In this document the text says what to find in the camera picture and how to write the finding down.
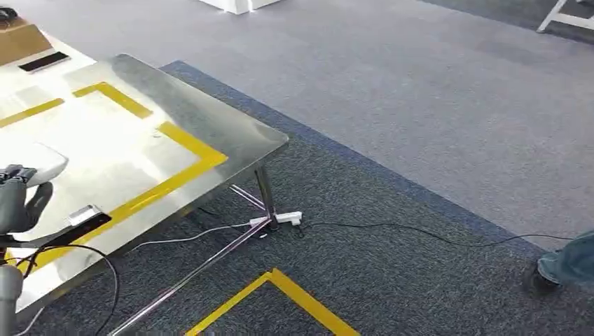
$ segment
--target blue jeans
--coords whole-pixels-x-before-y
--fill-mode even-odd
[[[562,250],[543,255],[538,271],[556,284],[594,281],[594,230],[579,235]]]

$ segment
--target carpet border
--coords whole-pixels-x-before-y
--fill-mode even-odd
[[[382,166],[361,153],[358,153],[355,150],[328,138],[315,129],[312,129],[254,98],[233,89],[225,83],[222,83],[214,77],[181,60],[166,64],[165,66],[160,67],[160,69],[226,104],[258,118],[267,125],[285,133],[296,134],[328,151],[337,153],[342,158],[363,167],[370,173],[377,174],[382,178],[387,179],[392,183],[397,192],[403,193],[417,202],[426,204],[433,211],[451,221],[462,223],[470,230],[485,236],[487,239],[502,240],[516,236],[516,234],[497,224],[466,210],[440,195],[437,195],[422,185],[408,180],[404,176]],[[507,246],[520,249],[529,254],[544,252],[539,246],[524,239],[510,241],[507,243]]]

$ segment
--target cardboard box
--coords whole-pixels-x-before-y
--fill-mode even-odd
[[[37,26],[18,17],[10,26],[0,24],[0,65],[52,48]]]

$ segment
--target person's leg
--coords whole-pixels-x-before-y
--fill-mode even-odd
[[[530,283],[539,293],[559,285],[594,281],[594,230],[579,235],[562,250],[545,253],[537,262]]]
[[[561,284],[561,280],[559,280],[559,276],[557,275],[560,253],[561,251],[545,253],[537,261],[538,273],[546,280],[558,285]]]

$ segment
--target gray carpet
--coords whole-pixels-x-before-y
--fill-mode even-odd
[[[279,210],[304,211],[306,223],[389,221],[476,243],[510,235],[182,62],[165,70],[291,134],[288,150],[270,163],[270,175]],[[184,127],[193,130],[192,125]],[[253,181],[245,186],[256,191]],[[256,215],[230,192],[205,208],[220,217],[191,213],[178,225],[159,227],[143,239],[186,237]],[[215,232],[200,241],[150,246],[118,260],[123,293],[110,326],[133,314],[236,234]],[[317,226],[306,229],[304,237],[283,227],[265,239],[251,240],[192,281],[136,331],[188,330],[261,273],[277,267],[363,335],[591,335],[592,290],[572,286],[546,299],[529,297],[521,290],[521,274],[541,252],[523,240],[492,248],[459,248],[390,227]],[[32,333],[91,333],[109,307],[111,281],[105,271],[67,293],[44,311]],[[260,288],[246,300],[209,331],[231,335],[324,332],[274,288]]]
[[[497,20],[511,25],[517,25],[531,30],[541,24],[549,14],[557,0],[422,0],[431,4],[455,9],[474,15],[479,15],[491,20]],[[581,18],[590,18],[594,15],[594,6],[589,1],[577,3],[569,0],[561,13],[575,15]],[[594,34],[591,30],[573,27],[568,24],[552,22],[546,30],[549,34],[563,36],[577,41],[594,43]]]
[[[8,2],[97,59],[184,60],[517,234],[592,228],[592,45],[506,23],[551,0],[441,2],[499,21],[415,0]]]

